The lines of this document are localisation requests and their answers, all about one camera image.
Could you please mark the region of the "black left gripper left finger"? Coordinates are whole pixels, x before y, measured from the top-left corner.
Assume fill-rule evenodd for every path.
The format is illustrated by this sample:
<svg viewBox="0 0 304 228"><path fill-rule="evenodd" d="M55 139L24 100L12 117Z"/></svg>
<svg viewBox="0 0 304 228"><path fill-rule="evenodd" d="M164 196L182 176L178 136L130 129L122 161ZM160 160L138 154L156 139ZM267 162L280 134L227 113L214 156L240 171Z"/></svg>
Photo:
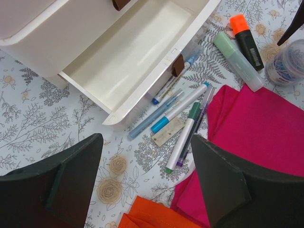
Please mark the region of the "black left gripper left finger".
<svg viewBox="0 0 304 228"><path fill-rule="evenodd" d="M103 136L0 178L2 228L83 228L95 185Z"/></svg>

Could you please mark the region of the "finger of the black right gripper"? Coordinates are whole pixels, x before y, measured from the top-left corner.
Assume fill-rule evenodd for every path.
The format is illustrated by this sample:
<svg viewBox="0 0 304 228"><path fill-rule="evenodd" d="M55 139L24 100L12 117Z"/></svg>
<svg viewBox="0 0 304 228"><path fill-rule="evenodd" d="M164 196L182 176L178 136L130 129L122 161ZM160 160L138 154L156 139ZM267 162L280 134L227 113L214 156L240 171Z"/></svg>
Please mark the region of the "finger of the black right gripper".
<svg viewBox="0 0 304 228"><path fill-rule="evenodd" d="M277 45L281 46L283 43L285 43L303 24L304 24L304 3L301 2L292 23L290 24L286 32L283 34L283 36L280 38L280 40L277 42Z"/></svg>

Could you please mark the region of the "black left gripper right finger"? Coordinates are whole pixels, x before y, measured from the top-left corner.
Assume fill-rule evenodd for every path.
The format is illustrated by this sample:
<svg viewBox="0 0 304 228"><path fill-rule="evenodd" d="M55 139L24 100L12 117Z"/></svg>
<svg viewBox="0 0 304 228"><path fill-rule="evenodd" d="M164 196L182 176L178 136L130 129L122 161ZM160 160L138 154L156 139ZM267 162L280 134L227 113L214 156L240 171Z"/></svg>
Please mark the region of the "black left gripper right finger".
<svg viewBox="0 0 304 228"><path fill-rule="evenodd" d="M195 135L191 147L212 228L301 228L302 177L264 168Z"/></svg>

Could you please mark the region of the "clear jar of paper clips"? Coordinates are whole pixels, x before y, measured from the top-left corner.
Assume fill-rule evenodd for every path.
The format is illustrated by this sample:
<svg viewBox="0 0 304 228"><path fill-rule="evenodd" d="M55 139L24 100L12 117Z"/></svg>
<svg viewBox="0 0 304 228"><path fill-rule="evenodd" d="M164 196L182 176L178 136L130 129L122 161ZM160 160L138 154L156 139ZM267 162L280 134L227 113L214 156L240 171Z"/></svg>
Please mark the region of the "clear jar of paper clips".
<svg viewBox="0 0 304 228"><path fill-rule="evenodd" d="M304 40L292 42L269 60L265 67L265 75L278 86L291 86L303 81Z"/></svg>

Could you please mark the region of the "white bottom drawer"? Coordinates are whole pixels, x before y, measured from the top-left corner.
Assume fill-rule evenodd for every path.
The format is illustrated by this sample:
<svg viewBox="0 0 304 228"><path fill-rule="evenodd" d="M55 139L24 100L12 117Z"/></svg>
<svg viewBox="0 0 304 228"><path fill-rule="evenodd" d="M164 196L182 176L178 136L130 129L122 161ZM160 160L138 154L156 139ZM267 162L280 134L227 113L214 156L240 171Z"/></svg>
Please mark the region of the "white bottom drawer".
<svg viewBox="0 0 304 228"><path fill-rule="evenodd" d="M125 130L183 68L218 0L139 0L60 75Z"/></svg>

